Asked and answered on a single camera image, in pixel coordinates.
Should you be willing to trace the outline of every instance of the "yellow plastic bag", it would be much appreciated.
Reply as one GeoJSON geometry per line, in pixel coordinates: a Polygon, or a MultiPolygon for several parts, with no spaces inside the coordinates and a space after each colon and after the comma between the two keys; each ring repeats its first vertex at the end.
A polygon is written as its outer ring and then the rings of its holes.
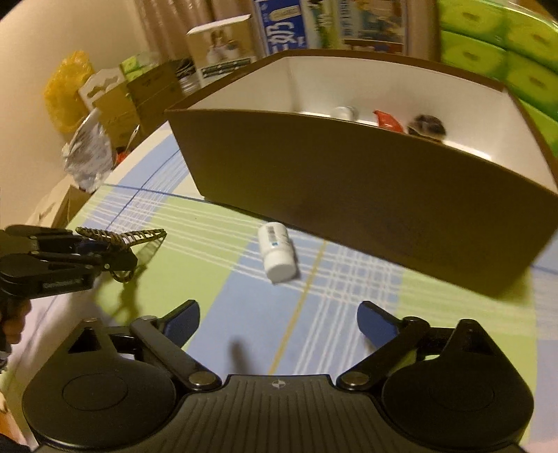
{"type": "Polygon", "coordinates": [[[74,133],[89,114],[78,89],[94,73],[89,56],[80,50],[64,59],[46,84],[43,93],[46,109],[59,132],[74,133]]]}

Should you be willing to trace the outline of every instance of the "cardboard box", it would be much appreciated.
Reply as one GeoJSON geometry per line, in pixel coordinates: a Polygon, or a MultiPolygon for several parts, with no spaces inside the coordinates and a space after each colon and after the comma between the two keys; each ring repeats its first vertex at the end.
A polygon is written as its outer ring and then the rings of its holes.
{"type": "Polygon", "coordinates": [[[66,228],[90,197],[91,194],[79,189],[68,175],[42,198],[26,224],[66,228]]]}
{"type": "Polygon", "coordinates": [[[147,137],[165,121],[165,109],[184,95],[172,64],[162,64],[105,93],[94,102],[101,111],[100,122],[114,149],[125,147],[134,129],[141,126],[147,137]]]}
{"type": "Polygon", "coordinates": [[[299,0],[254,0],[253,5],[266,55],[308,47],[299,0]]]}
{"type": "Polygon", "coordinates": [[[558,163],[533,121],[503,84],[457,68],[285,51],[167,115],[209,200],[478,292],[508,288],[558,227],[558,163]],[[358,122],[329,117],[343,105],[358,122]],[[374,127],[376,109],[404,126],[434,115],[447,138],[374,127]]]}
{"type": "Polygon", "coordinates": [[[301,0],[310,49],[339,49],[339,20],[335,0],[301,0]]]}
{"type": "Polygon", "coordinates": [[[186,40],[201,86],[257,60],[250,15],[194,27],[186,40]]]}
{"type": "Polygon", "coordinates": [[[342,44],[347,49],[404,54],[406,12],[406,0],[338,0],[342,44]]]}

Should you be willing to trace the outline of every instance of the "checkered tablecloth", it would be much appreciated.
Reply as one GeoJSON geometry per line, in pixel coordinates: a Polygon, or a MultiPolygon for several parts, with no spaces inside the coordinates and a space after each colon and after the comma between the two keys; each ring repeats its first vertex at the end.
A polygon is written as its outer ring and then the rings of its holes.
{"type": "Polygon", "coordinates": [[[32,374],[39,366],[31,364],[32,353],[48,357],[83,307],[93,309],[83,300],[94,300],[107,322],[121,324],[163,315],[194,298],[202,322],[187,350],[221,377],[329,373],[335,379],[371,352],[358,331],[356,310],[362,300],[372,300],[398,317],[421,316],[435,326],[478,320],[535,394],[523,444],[533,453],[558,451],[558,240],[494,300],[296,230],[289,233],[300,278],[272,285],[258,251],[261,224],[206,202],[163,126],[115,170],[70,226],[165,228],[161,248],[145,257],[143,249],[138,252],[146,266],[131,283],[100,279],[84,295],[35,302],[40,326],[19,346],[4,388],[21,391],[28,380],[24,370],[32,374]],[[41,335],[52,339],[49,346],[39,346],[41,335]]]}

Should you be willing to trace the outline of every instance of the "green paper towel roll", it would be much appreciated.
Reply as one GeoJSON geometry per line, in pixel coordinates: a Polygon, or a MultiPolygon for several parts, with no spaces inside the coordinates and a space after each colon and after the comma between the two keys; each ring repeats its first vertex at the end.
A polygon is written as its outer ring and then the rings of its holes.
{"type": "Polygon", "coordinates": [[[558,121],[558,75],[509,51],[506,83],[519,98],[558,121]]]}
{"type": "Polygon", "coordinates": [[[500,47],[449,31],[440,39],[443,63],[497,80],[506,76],[506,51],[500,47]]]}
{"type": "Polygon", "coordinates": [[[529,16],[521,11],[507,11],[506,46],[558,71],[558,25],[529,16]]]}
{"type": "Polygon", "coordinates": [[[505,8],[482,0],[438,0],[440,26],[502,46],[506,31],[505,8]]]}
{"type": "Polygon", "coordinates": [[[527,104],[525,101],[521,101],[521,103],[549,144],[554,157],[558,158],[558,122],[554,121],[540,110],[537,110],[532,105],[527,104]]]}

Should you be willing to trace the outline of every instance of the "white wall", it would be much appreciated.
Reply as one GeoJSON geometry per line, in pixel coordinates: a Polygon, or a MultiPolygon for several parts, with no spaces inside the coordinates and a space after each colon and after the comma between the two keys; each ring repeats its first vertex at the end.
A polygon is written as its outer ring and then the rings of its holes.
{"type": "Polygon", "coordinates": [[[0,228],[64,176],[42,97],[60,61],[84,50],[99,70],[146,49],[133,0],[23,0],[0,22],[0,228]]]}

